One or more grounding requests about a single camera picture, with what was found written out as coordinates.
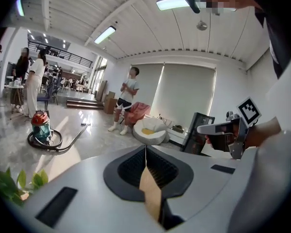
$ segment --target white pants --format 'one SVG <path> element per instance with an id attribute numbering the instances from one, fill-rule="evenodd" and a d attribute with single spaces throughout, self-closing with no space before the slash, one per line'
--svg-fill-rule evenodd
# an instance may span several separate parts
<path id="1" fill-rule="evenodd" d="M 33 76 L 27 87 L 27 105 L 24 109 L 24 114 L 29 115 L 30 118 L 32 118 L 38 110 L 37 96 L 40 91 L 41 82 L 41 79 Z"/>

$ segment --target black shorts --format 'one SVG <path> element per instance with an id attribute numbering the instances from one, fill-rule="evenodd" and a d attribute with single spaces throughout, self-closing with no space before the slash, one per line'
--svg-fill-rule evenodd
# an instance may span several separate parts
<path id="1" fill-rule="evenodd" d="M 126 112 L 130 111 L 131 108 L 131 103 L 127 102 L 124 99 L 119 98 L 118 101 L 116 102 L 116 106 L 115 106 L 118 110 L 122 110 L 124 109 Z"/>

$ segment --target balcony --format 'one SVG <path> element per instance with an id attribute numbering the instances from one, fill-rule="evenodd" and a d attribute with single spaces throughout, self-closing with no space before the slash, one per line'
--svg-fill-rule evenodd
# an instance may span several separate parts
<path id="1" fill-rule="evenodd" d="M 84 67 L 89 68 L 92 64 L 92 61 L 82 58 L 80 56 L 77 56 L 75 54 L 69 53 L 67 51 L 57 49 L 48 45 L 40 44 L 40 43 L 35 43 L 32 41 L 28 41 L 28 48 L 30 51 L 33 52 L 39 52 L 42 49 L 45 49 L 47 51 L 47 54 L 50 56 L 54 56 L 57 58 L 61 58 L 66 61 L 71 61 L 76 64 L 82 65 Z"/>

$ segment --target floor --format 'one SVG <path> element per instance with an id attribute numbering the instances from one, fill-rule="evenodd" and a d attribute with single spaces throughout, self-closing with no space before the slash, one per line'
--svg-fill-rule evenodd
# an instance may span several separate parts
<path id="1" fill-rule="evenodd" d="M 24 169 L 27 182 L 30 182 L 35 172 L 44 169 L 49 180 L 52 180 L 81 160 L 141 144 L 133 137 L 131 129 L 125 136 L 121 136 L 119 132 L 123 126 L 114 132 L 108 132 L 107 129 L 113 124 L 112 115 L 101 110 L 67 109 L 67 96 L 94 99 L 90 94 L 64 90 L 58 93 L 59 105 L 53 102 L 48 105 L 51 128 L 63 135 L 62 147 L 67 146 L 82 129 L 81 122 L 91 122 L 91 126 L 76 140 L 72 148 L 63 154 L 51 154 L 32 148 L 27 142 L 27 136 L 32 131 L 29 118 L 16 113 L 10 120 L 10 105 L 0 106 L 0 170 L 10 167 L 12 178 L 16 180 L 18 173 Z M 44 104 L 39 103 L 38 108 L 44 109 Z M 179 147 L 171 143 L 161 146 L 179 150 Z"/>

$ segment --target yellow cushion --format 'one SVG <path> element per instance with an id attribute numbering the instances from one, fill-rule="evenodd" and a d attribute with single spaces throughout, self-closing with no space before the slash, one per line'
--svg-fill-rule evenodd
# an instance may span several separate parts
<path id="1" fill-rule="evenodd" d="M 155 133 L 155 131 L 148 130 L 148 129 L 142 129 L 141 132 L 144 133 L 144 134 L 154 134 Z"/>

